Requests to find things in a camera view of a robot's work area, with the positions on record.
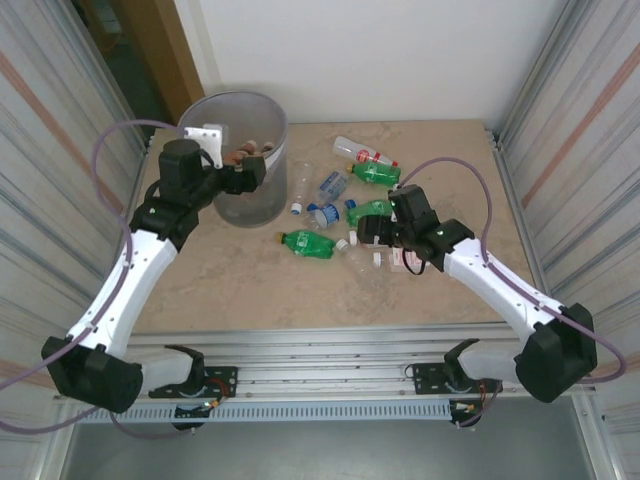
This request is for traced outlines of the green bottle yellow cap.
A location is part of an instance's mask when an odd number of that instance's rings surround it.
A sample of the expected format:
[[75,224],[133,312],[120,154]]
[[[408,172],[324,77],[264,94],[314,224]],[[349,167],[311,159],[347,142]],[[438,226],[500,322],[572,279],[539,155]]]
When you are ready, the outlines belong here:
[[398,184],[401,176],[399,167],[378,162],[349,163],[346,166],[346,172],[365,183],[389,188]]
[[333,256],[336,242],[310,230],[280,232],[279,244],[286,246],[294,255],[305,258],[328,260]]
[[346,200],[344,202],[345,218],[350,227],[357,227],[359,220],[364,216],[379,215],[390,217],[393,214],[393,208],[388,200],[379,199],[357,204],[354,200]]

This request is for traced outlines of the square bottle purple label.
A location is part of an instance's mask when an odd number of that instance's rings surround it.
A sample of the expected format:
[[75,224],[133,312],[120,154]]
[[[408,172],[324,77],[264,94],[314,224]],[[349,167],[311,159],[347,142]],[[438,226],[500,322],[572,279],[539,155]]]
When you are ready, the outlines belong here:
[[365,236],[365,242],[361,242],[356,230],[349,231],[348,240],[351,246],[365,250],[387,249],[394,247],[393,243],[389,242],[388,238],[381,237],[377,234]]

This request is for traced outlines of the wide clear bottle white cap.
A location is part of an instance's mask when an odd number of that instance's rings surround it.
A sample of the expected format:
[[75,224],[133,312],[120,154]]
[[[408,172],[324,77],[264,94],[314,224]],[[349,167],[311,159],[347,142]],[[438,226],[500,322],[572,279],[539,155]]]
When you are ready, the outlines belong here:
[[386,282],[383,260],[379,252],[366,252],[340,239],[335,245],[341,262],[346,266],[355,280],[366,288],[381,288]]

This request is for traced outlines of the square bottle red label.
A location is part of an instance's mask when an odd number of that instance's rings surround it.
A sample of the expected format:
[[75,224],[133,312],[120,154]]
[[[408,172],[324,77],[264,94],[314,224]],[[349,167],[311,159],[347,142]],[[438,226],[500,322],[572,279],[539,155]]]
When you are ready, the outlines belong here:
[[372,261],[376,268],[386,269],[392,273],[419,275],[428,266],[428,263],[420,260],[414,252],[405,251],[402,248],[392,248],[387,253],[376,251],[372,254]]

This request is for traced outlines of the crushed blue label bottle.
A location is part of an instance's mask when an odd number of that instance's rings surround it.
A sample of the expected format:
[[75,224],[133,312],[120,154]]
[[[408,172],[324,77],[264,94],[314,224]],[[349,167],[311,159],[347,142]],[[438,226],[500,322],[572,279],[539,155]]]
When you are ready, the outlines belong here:
[[331,228],[340,221],[344,221],[348,227],[351,227],[352,224],[348,220],[347,212],[356,206],[357,203],[353,199],[345,200],[344,212],[340,213],[337,206],[333,203],[327,203],[324,205],[310,203],[307,206],[304,226],[311,231],[316,231]]

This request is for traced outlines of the slim clear bottle white cap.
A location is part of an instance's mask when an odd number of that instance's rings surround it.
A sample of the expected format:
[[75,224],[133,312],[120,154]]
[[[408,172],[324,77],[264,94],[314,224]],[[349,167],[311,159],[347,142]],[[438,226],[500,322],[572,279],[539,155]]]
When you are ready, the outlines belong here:
[[315,167],[309,163],[301,163],[298,165],[292,188],[291,214],[300,215],[302,213],[309,192],[311,191],[314,172]]

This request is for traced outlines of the pale blue label bottle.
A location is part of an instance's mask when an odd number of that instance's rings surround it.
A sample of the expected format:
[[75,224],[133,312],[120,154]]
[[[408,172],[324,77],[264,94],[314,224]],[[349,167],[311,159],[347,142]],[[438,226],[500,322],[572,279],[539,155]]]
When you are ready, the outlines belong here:
[[344,193],[347,184],[348,179],[344,174],[333,171],[315,190],[313,200],[307,206],[307,210],[313,211],[334,202]]

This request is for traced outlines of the clear bottle red label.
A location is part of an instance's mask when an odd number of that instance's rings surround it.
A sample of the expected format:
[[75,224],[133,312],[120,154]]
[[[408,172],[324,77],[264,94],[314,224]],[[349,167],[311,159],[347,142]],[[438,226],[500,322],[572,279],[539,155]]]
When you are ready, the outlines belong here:
[[375,162],[397,167],[398,163],[383,155],[374,148],[338,136],[332,146],[334,154],[350,159],[356,163]]

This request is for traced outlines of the clear plastic bin liner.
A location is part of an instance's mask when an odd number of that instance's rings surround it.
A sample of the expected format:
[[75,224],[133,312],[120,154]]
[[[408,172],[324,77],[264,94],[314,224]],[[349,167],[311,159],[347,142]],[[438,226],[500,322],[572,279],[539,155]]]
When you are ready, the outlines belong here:
[[260,152],[265,143],[273,148],[265,153],[267,176],[286,156],[288,120],[272,98],[252,91],[229,91],[204,97],[191,105],[179,120],[181,128],[222,126],[221,154],[230,155],[249,140]]

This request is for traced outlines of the grey mesh waste bin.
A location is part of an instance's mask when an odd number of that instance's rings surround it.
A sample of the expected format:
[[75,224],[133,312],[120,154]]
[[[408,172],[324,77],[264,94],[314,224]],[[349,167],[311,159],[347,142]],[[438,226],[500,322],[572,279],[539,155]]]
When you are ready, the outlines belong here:
[[230,195],[222,193],[214,200],[219,215],[238,227],[259,227],[273,221],[287,205],[287,162],[282,162],[266,176],[253,193]]

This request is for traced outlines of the brown wooden door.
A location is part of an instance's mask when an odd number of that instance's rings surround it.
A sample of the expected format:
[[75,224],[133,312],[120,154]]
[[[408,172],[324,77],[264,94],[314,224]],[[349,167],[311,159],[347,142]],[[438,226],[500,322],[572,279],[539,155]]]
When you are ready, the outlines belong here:
[[135,118],[168,121],[112,0],[70,0]]

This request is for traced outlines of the wooden door frame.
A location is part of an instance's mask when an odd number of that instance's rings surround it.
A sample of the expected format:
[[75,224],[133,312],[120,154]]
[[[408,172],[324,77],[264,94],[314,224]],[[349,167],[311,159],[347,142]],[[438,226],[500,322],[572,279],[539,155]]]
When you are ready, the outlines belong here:
[[196,65],[175,0],[153,0],[159,15],[162,36],[168,43],[170,70],[176,81],[177,116],[204,96]]

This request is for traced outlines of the aluminium frame rails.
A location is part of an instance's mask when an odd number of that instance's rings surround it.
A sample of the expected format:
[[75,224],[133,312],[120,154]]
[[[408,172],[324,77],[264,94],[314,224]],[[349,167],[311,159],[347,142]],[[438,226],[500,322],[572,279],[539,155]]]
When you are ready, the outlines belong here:
[[211,366],[236,366],[239,401],[400,399],[415,394],[408,365],[431,363],[465,339],[512,347],[505,324],[138,333],[129,360],[182,345]]

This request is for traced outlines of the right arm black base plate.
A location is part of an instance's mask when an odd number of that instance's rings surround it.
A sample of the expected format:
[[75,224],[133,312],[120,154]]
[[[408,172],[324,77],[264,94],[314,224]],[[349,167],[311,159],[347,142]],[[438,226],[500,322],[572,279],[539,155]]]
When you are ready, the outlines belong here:
[[496,380],[469,380],[455,386],[446,376],[442,363],[413,363],[405,369],[417,395],[475,396],[488,398],[503,387]]

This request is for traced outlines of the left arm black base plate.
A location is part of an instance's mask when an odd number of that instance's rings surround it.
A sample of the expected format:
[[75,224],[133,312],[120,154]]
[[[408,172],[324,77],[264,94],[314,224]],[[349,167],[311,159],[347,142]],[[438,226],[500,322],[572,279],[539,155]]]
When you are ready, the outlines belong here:
[[237,367],[205,367],[203,386],[194,393],[187,393],[183,386],[166,385],[148,392],[153,399],[220,399],[222,397],[233,398],[236,396],[238,385]]

